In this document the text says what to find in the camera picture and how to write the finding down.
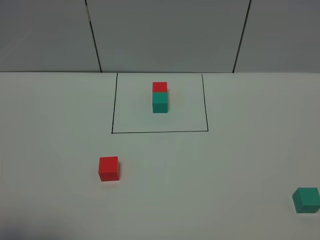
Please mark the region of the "green template block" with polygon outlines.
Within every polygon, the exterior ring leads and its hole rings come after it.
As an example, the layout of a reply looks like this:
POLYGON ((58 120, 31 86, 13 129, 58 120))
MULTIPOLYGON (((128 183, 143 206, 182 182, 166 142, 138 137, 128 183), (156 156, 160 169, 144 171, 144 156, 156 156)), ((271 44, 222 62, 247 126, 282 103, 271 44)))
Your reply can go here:
POLYGON ((168 113, 169 98, 167 92, 152 93, 152 112, 153 113, 168 113))

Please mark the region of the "black outlined template sheet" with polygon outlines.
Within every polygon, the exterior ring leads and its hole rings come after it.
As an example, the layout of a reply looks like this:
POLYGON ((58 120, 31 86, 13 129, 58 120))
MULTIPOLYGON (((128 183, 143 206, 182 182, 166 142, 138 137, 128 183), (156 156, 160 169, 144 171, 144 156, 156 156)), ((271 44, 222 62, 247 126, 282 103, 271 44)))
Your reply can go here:
POLYGON ((112 132, 206 132, 206 104, 200 73, 118 73, 112 132), (166 82, 168 112, 154 113, 154 82, 166 82))

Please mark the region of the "red template block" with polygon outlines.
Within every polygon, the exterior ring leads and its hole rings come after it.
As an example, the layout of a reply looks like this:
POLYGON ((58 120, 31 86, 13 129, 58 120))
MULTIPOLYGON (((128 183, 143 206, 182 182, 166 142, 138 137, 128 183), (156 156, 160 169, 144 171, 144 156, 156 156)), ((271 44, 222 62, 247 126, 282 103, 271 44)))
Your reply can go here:
POLYGON ((153 93, 166 93, 168 91, 167 82, 153 82, 152 92, 153 93))

